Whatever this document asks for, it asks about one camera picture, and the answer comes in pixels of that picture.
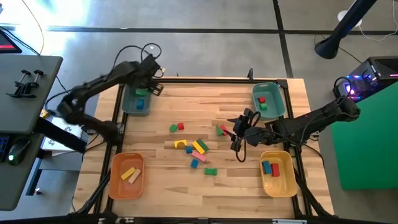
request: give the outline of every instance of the wooden table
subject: wooden table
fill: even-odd
[[[288,79],[288,84],[294,116],[308,113],[310,107],[304,81]],[[268,196],[262,189],[260,177],[261,153],[283,150],[282,145],[249,146],[246,162],[240,163],[229,149],[231,141],[226,136],[216,135],[217,124],[232,130],[233,123],[226,119],[236,118],[245,108],[252,108],[252,86],[164,83],[161,96],[152,97],[150,115],[130,116],[126,126],[123,152],[138,152],[144,156],[144,191],[136,200],[115,200],[113,212],[129,217],[293,218],[291,198]],[[100,94],[96,118],[111,120],[117,90],[115,86]],[[185,129],[170,133],[170,125],[179,122],[184,122]],[[186,139],[190,144],[199,138],[210,150],[206,153],[208,162],[194,170],[190,168],[192,156],[174,149],[174,141]],[[92,145],[101,141],[98,138]],[[316,142],[309,142],[309,145],[318,149]],[[84,156],[74,199],[77,209],[98,185],[104,150],[105,146],[97,147]],[[323,208],[333,213],[322,160],[305,147],[302,159],[308,188]],[[205,167],[218,168],[218,175],[204,175]],[[108,186],[104,190],[103,208],[107,198]],[[300,191],[298,199],[304,211]]]

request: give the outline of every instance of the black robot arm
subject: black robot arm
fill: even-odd
[[[245,109],[244,114],[236,119],[229,119],[234,122],[233,133],[229,133],[232,140],[231,149],[239,152],[242,140],[249,145],[258,144],[272,145],[281,142],[289,142],[294,146],[301,146],[316,131],[323,131],[327,126],[336,121],[354,121],[359,117],[361,110],[355,102],[346,97],[338,98],[324,107],[299,116],[298,118],[284,118],[265,123],[264,128],[255,127],[252,121],[259,112]]]
[[[100,121],[85,114],[87,100],[117,84],[127,84],[132,88],[146,88],[159,96],[163,86],[153,79],[158,70],[160,70],[160,65],[152,55],[148,55],[141,63],[122,62],[107,75],[71,89],[57,106],[57,111],[67,123],[77,124],[83,129],[95,130],[105,141],[117,144],[122,139],[116,124],[111,121]]]

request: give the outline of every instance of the white paper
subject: white paper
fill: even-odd
[[[83,132],[79,125],[68,124],[64,122],[62,118],[53,118],[51,123],[79,138],[81,136],[81,133]],[[44,138],[42,149],[49,151],[72,151],[72,149],[65,147],[63,144],[60,144],[59,142],[51,140],[47,137]]]

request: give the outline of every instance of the black lamp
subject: black lamp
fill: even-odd
[[[362,19],[377,0],[356,0],[345,17],[337,24],[331,36],[315,45],[315,52],[325,58],[335,58],[340,40]]]

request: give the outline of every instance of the concrete floor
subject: concrete floor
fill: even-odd
[[[0,24],[30,24],[15,33],[35,49],[41,36],[29,12],[20,1],[0,0],[4,11]],[[202,28],[202,29],[277,29],[272,0],[32,0],[26,1],[43,26],[94,27],[94,32],[45,32],[44,55],[64,58],[58,74],[63,84],[73,87],[91,80],[111,68],[114,56],[128,44],[156,42],[163,48],[159,63],[167,76],[243,77],[249,68],[255,77],[287,76],[279,35],[206,33],[106,32],[102,28]],[[336,15],[349,8],[353,0],[279,0],[284,29],[333,30]],[[379,0],[363,19],[364,30],[394,30],[392,1]],[[304,78],[312,109],[332,100],[336,77],[358,66],[340,51],[325,60],[313,51],[314,35],[286,35],[287,50],[294,78]],[[341,47],[360,60],[369,56],[398,55],[398,36],[382,42],[361,35],[349,35]],[[31,54],[23,49],[24,54]],[[125,51],[121,60],[137,60],[135,50]],[[54,84],[50,95],[61,91]],[[60,99],[54,100],[54,108]],[[95,110],[95,100],[88,107]],[[330,129],[320,138],[325,170],[335,213],[343,218],[398,223],[398,190],[342,191]],[[43,195],[22,197],[13,212],[0,212],[0,220],[64,215],[77,172],[45,171],[39,187]]]

